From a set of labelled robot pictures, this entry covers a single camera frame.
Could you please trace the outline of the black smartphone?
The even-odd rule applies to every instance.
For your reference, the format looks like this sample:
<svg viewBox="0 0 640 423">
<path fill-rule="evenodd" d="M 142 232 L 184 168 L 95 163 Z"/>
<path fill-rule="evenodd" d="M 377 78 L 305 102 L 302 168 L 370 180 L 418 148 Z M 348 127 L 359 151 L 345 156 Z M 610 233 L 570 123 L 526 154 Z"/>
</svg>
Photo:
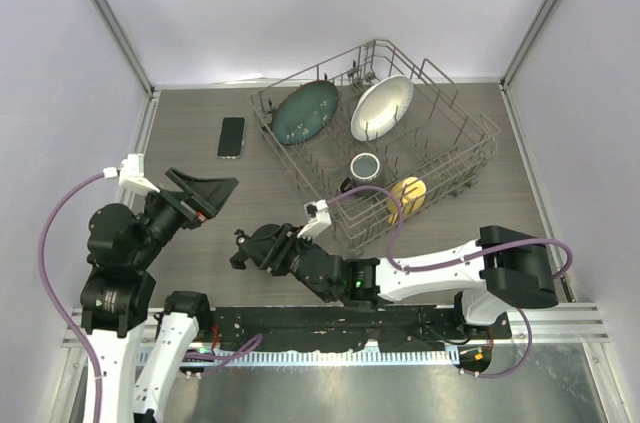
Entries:
<svg viewBox="0 0 640 423">
<path fill-rule="evenodd" d="M 244 117 L 225 117 L 222 120 L 217 148 L 219 158 L 236 159 L 241 156 L 245 127 Z"/>
</svg>

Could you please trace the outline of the black phone stand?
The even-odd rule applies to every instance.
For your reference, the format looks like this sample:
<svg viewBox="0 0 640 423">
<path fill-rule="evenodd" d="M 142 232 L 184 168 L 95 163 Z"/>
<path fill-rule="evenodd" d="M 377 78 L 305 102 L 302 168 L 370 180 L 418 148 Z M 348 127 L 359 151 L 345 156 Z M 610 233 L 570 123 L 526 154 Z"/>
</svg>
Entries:
<svg viewBox="0 0 640 423">
<path fill-rule="evenodd" d="M 254 239 L 242 229 L 234 232 L 236 252 L 230 257 L 229 262 L 235 270 L 245 270 L 248 262 L 253 262 Z"/>
</svg>

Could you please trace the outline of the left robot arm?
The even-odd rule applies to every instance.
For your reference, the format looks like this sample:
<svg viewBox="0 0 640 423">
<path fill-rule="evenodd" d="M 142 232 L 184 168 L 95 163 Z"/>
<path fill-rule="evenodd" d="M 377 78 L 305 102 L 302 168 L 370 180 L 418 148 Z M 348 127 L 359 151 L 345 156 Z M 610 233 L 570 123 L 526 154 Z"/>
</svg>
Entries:
<svg viewBox="0 0 640 423">
<path fill-rule="evenodd" d="M 237 179 L 196 178 L 175 168 L 166 172 L 175 190 L 151 183 L 142 169 L 107 169 L 105 177 L 145 198 L 135 214 L 121 203 L 97 210 L 89 222 L 87 261 L 92 269 L 80 296 L 81 326 L 93 378 L 87 391 L 95 405 L 92 422 L 160 422 L 171 386 L 189 344 L 213 328 L 203 293 L 176 291 L 161 319 L 158 339 L 143 370 L 136 369 L 149 303 L 156 281 L 148 269 L 181 229 L 215 218 Z"/>
</svg>

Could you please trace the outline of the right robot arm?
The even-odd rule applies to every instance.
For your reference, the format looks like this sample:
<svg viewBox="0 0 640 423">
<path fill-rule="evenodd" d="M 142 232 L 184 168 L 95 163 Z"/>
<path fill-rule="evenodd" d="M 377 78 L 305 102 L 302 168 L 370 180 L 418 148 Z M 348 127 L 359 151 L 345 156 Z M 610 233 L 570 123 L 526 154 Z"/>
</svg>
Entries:
<svg viewBox="0 0 640 423">
<path fill-rule="evenodd" d="M 436 253 L 348 259 L 298 233 L 289 224 L 267 224 L 251 235 L 237 231 L 230 264 L 243 270 L 252 262 L 274 277 L 291 275 L 323 302 L 359 309 L 452 291 L 451 323 L 465 338 L 477 336 L 510 308 L 548 309 L 559 303 L 550 239 L 492 225 L 481 228 L 478 238 Z"/>
</svg>

